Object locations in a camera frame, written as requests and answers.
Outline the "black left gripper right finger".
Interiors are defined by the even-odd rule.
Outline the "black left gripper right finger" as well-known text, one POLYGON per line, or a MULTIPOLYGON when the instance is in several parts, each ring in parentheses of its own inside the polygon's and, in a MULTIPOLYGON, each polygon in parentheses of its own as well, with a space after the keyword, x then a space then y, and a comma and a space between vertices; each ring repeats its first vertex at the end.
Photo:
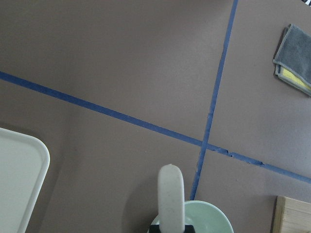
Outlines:
POLYGON ((195 229, 193 225, 185 225, 184 233, 195 233, 195 229))

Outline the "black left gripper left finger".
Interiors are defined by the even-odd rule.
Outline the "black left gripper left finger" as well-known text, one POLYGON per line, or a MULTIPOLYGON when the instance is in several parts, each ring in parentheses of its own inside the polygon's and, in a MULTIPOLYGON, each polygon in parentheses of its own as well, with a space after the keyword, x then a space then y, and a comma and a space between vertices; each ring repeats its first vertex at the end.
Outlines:
POLYGON ((150 225, 148 233, 161 233, 159 225, 150 225))

